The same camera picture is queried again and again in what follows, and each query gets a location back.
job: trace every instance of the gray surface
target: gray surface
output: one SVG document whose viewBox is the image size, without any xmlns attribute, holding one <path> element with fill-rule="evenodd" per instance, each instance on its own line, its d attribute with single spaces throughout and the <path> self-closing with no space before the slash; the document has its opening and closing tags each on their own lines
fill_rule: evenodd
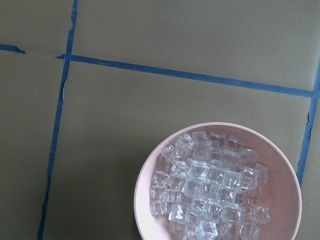
<svg viewBox="0 0 320 240">
<path fill-rule="evenodd" d="M 320 143 L 320 105 L 312 129 L 312 137 L 302 182 L 302 219 L 296 240 L 319 239 L 319 143 Z"/>
<path fill-rule="evenodd" d="M 252 128 L 297 168 L 309 101 L 72 62 L 44 239 L 140 239 L 133 213 L 140 168 L 164 138 L 193 124 Z"/>
<path fill-rule="evenodd" d="M 79 1 L 73 54 L 312 90 L 314 0 Z"/>
<path fill-rule="evenodd" d="M 35 240 L 62 62 L 0 51 L 0 239 Z"/>
<path fill-rule="evenodd" d="M 73 0 L 0 1 L 0 44 L 49 56 L 63 53 L 71 28 L 72 3 Z"/>
</svg>

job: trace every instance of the pink bowl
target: pink bowl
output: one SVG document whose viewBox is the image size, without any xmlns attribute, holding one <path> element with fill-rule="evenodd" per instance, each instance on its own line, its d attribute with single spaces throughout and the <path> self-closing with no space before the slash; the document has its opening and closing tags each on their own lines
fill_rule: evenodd
<svg viewBox="0 0 320 240">
<path fill-rule="evenodd" d="M 256 150 L 258 162 L 269 167 L 269 183 L 263 187 L 260 204 L 269 208 L 271 221 L 261 225 L 260 240 L 294 240 L 301 220 L 301 192 L 294 169 L 286 156 L 270 140 L 244 126 L 208 122 L 189 126 L 161 142 L 146 159 L 134 191 L 134 214 L 144 240 L 181 240 L 168 229 L 168 216 L 153 217 L 150 212 L 150 181 L 154 170 L 163 170 L 157 160 L 162 150 L 175 143 L 178 136 L 206 131 L 225 133 L 244 140 Z"/>
</svg>

